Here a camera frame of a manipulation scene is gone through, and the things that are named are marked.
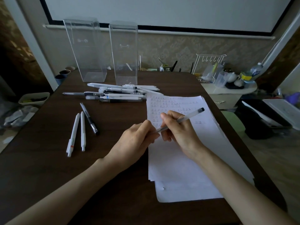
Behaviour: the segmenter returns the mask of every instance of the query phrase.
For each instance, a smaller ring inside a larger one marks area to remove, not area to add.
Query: fingernail
[[[162,120],[164,120],[164,119],[166,118],[166,116],[167,116],[166,113],[161,113],[161,114],[160,114],[160,117],[161,117]]]

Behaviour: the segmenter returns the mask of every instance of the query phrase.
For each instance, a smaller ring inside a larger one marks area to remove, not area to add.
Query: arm
[[[21,213],[7,225],[67,224],[103,185],[130,167],[160,135],[146,120],[127,129],[109,154]]]
[[[183,115],[169,111],[162,113],[164,141],[174,140],[182,151],[194,160],[218,188],[244,225],[297,224],[287,213],[235,172],[222,159],[205,147],[197,137],[190,120],[178,124]]]

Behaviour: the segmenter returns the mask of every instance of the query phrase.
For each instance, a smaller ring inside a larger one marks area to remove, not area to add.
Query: hand
[[[163,120],[161,127],[167,125],[169,128],[161,132],[163,140],[171,142],[173,139],[187,157],[195,159],[198,151],[206,148],[198,138],[190,120],[183,121],[180,124],[177,123],[176,120],[184,117],[184,115],[169,110],[168,114],[161,113],[160,117]]]
[[[117,163],[122,171],[129,168],[144,154],[149,144],[160,136],[159,133],[150,133],[154,130],[149,120],[134,124],[123,132],[105,158]]]

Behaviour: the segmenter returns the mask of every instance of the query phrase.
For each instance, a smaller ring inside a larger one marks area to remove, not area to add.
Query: forearm
[[[67,224],[89,198],[120,171],[108,159],[99,159],[7,224]]]
[[[244,225],[296,224],[285,212],[207,148],[195,161],[214,183]]]

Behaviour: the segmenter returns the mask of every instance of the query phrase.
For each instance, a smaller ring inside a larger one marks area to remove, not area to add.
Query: pile of pens
[[[81,120],[81,150],[85,151],[85,146],[86,146],[86,139],[85,139],[85,120],[84,120],[84,115],[86,116],[86,118],[88,119],[88,122],[93,130],[93,132],[97,135],[99,133],[95,122],[91,119],[87,109],[85,108],[83,103],[80,103],[80,106],[82,107],[82,112],[79,115],[79,113],[76,115],[75,118],[75,122],[73,125],[73,130],[72,130],[72,134],[71,134],[71,138],[69,139],[69,143],[68,143],[68,147],[67,147],[67,153],[68,153],[68,157],[71,157],[71,154],[73,152],[74,149],[74,143],[75,143],[75,138],[76,138],[76,132],[77,132],[77,128],[78,128],[78,124],[79,124],[79,118]]]
[[[99,100],[102,103],[141,102],[146,99],[147,93],[160,94],[159,89],[152,85],[123,86],[100,83],[88,83],[88,86],[98,88],[98,92],[63,92],[64,95],[83,95],[86,99]]]

